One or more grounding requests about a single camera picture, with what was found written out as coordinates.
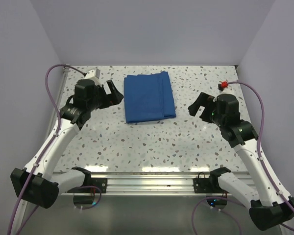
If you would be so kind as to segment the blue surgical cloth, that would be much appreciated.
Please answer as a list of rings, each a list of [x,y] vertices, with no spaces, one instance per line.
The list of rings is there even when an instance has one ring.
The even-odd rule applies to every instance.
[[[124,109],[127,123],[175,118],[168,72],[128,75],[124,79]]]

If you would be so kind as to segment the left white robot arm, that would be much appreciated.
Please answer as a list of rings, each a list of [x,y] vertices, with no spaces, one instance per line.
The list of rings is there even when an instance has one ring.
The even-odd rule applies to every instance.
[[[123,95],[113,81],[106,83],[109,94],[103,85],[98,85],[92,79],[77,81],[74,94],[59,111],[55,129],[37,154],[23,169],[15,168],[12,171],[10,178],[18,199],[48,209],[64,192],[76,189],[87,192],[94,187],[90,171],[81,167],[75,166],[57,177],[53,176],[53,172],[66,147],[90,119],[91,112],[121,103]]]

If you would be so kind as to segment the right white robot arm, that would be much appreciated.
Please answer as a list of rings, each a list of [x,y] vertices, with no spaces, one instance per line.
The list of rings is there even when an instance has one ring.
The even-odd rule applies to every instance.
[[[214,97],[200,93],[188,108],[190,115],[195,116],[200,107],[204,108],[201,120],[219,127],[222,137],[243,161],[256,188],[243,183],[228,168],[220,167],[212,170],[208,178],[194,178],[194,191],[229,192],[248,209],[251,220],[261,231],[292,219],[294,197],[281,184],[257,147],[258,135],[250,122],[241,119],[237,98],[232,94]]]

